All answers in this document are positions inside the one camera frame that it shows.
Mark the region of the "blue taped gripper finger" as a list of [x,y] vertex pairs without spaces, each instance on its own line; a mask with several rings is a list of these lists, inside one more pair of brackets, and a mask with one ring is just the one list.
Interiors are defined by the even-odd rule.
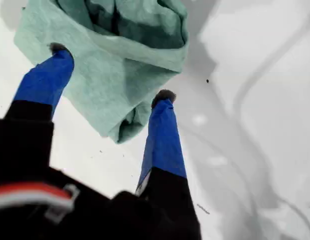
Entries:
[[156,207],[169,231],[161,239],[200,240],[201,231],[188,185],[173,103],[163,89],[151,103],[142,168],[136,195]]
[[50,58],[26,73],[6,113],[7,119],[48,121],[53,118],[74,70],[74,58],[62,44],[49,45]]

